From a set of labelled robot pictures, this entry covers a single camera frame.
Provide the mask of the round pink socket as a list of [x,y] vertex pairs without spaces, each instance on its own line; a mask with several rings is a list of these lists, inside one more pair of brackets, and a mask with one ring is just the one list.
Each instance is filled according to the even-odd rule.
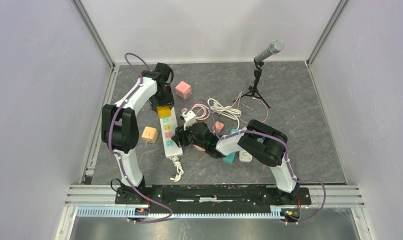
[[193,145],[193,147],[196,149],[196,150],[198,150],[198,151],[201,151],[201,152],[205,152],[206,150],[204,149],[204,148],[202,148],[202,147],[200,147],[200,146],[198,146],[198,145]]

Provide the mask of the white power strip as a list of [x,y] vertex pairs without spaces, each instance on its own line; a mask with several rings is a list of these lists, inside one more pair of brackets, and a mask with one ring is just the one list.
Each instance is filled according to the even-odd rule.
[[172,159],[174,157],[179,157],[183,155],[182,147],[179,147],[173,140],[172,137],[176,133],[176,128],[178,127],[177,117],[175,113],[175,108],[171,109],[171,116],[160,118],[160,129],[163,142],[163,148],[165,152],[165,157]]

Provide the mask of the small pink plug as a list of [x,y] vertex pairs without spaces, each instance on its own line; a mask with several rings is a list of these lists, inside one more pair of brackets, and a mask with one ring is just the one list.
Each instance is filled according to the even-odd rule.
[[222,122],[216,121],[212,126],[212,130],[216,133],[220,133],[224,129],[224,127],[225,125]]

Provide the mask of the pink cube plug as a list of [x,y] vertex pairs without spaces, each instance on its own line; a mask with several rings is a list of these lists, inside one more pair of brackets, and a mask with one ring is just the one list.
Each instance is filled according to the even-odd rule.
[[181,81],[176,85],[175,92],[180,98],[185,100],[192,94],[192,87],[188,83]]

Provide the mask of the yellow cube plug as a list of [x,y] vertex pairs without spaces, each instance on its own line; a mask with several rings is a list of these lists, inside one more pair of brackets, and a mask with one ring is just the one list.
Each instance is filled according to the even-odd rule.
[[170,118],[172,116],[172,107],[170,105],[156,107],[160,119]]

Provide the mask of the orange cube plug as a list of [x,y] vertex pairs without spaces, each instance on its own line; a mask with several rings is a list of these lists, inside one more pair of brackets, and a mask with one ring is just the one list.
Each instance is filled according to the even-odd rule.
[[158,139],[159,132],[156,128],[146,126],[142,132],[141,138],[146,144],[155,144]]

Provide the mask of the teal power strip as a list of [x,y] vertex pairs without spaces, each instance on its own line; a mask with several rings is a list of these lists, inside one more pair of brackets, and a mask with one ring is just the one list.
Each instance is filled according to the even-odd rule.
[[241,147],[238,145],[240,137],[239,135],[234,135],[231,138],[225,139],[219,146],[220,150],[223,154],[226,154],[222,158],[222,161],[228,164],[232,164],[236,155],[236,152],[241,150]]

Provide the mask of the white plug adapter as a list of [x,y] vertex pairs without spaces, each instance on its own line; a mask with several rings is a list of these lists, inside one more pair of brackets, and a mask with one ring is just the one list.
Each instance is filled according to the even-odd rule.
[[253,156],[246,150],[239,151],[238,159],[240,162],[249,163],[253,160]]

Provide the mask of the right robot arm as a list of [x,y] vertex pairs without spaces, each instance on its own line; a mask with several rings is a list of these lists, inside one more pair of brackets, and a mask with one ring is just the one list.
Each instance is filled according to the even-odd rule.
[[276,180],[278,198],[284,204],[293,203],[299,196],[294,173],[289,170],[287,136],[258,120],[229,135],[217,135],[205,122],[175,129],[172,141],[179,147],[195,145],[212,158],[224,158],[231,153],[246,151],[260,163],[270,167]]

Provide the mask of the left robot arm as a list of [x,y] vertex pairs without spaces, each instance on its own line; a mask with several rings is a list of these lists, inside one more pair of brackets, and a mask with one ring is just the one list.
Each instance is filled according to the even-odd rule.
[[105,104],[101,116],[101,140],[114,154],[120,169],[120,186],[116,192],[135,204],[147,197],[145,179],[139,168],[136,146],[140,138],[137,115],[149,102],[158,117],[170,118],[175,101],[169,80],[174,77],[172,68],[157,63],[154,70],[144,70],[136,84],[115,104]]

